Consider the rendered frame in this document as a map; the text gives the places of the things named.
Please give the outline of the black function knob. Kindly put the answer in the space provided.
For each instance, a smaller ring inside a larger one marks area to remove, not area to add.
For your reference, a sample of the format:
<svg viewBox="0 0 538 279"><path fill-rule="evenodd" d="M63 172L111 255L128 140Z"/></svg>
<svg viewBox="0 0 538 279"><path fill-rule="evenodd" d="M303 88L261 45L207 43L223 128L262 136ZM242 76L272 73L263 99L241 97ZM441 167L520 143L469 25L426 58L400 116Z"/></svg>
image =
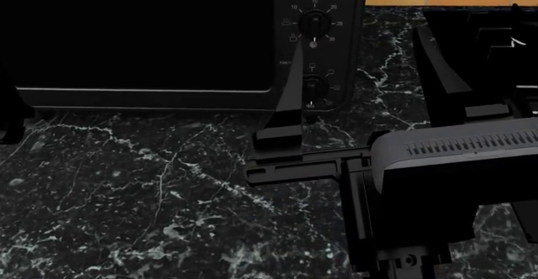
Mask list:
<svg viewBox="0 0 538 279"><path fill-rule="evenodd" d="M329 91L329 84L323 76L307 74L303 77L303 103L317 104L324 99Z"/></svg>

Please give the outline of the black blocky object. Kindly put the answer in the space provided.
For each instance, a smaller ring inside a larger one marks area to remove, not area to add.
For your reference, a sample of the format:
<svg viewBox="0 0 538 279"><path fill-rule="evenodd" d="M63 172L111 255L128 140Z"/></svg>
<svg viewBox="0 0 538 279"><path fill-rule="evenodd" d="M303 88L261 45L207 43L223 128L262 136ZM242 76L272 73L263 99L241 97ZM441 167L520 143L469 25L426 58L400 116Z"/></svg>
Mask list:
<svg viewBox="0 0 538 279"><path fill-rule="evenodd" d="M0 145L21 142L25 119L34 116L34 109L24 102L18 89L9 81L6 70L0 66Z"/></svg>

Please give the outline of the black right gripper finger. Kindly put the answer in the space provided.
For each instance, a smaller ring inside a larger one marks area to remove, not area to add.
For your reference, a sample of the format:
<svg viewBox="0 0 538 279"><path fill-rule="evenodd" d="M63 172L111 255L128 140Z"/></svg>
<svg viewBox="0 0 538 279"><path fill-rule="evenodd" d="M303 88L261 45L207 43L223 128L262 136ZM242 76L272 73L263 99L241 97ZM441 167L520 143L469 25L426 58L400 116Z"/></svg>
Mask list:
<svg viewBox="0 0 538 279"><path fill-rule="evenodd" d="M303 48L297 44L286 86L264 129L253 135L257 160L297 157L302 152Z"/></svg>
<svg viewBox="0 0 538 279"><path fill-rule="evenodd" d="M414 57L432 125L458 125L512 119L500 97L478 92L447 63L430 29L413 31Z"/></svg>

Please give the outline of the black toaster oven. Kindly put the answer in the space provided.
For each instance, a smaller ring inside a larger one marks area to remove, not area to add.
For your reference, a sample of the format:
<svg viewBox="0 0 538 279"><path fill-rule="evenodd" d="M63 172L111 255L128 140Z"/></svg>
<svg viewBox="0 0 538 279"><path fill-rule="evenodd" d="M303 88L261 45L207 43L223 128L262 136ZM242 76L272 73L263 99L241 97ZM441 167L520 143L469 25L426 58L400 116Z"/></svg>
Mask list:
<svg viewBox="0 0 538 279"><path fill-rule="evenodd" d="M41 109L270 112L297 44L303 76L329 91L312 113L349 101L365 0L0 0L0 66ZM300 16L319 8L326 36Z"/></svg>

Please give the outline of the black timer knob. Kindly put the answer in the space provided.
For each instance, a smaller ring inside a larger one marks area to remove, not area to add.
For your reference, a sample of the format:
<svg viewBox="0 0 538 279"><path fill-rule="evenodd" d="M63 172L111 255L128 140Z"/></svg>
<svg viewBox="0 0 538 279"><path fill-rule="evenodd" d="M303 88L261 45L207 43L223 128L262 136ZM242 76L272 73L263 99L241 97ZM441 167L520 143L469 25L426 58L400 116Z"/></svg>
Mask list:
<svg viewBox="0 0 538 279"><path fill-rule="evenodd" d="M331 26L331 17L319 8L311 8L303 13L298 20L300 33L308 39L326 36Z"/></svg>

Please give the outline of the black angular countertop appliance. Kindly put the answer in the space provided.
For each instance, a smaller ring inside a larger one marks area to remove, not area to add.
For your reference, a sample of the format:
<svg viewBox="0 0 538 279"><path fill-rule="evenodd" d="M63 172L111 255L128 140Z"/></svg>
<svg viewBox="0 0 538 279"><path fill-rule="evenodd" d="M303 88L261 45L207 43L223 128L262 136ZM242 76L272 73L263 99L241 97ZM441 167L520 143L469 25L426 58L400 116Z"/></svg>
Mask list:
<svg viewBox="0 0 538 279"><path fill-rule="evenodd" d="M427 9L449 66L471 87L538 88L538 8Z"/></svg>

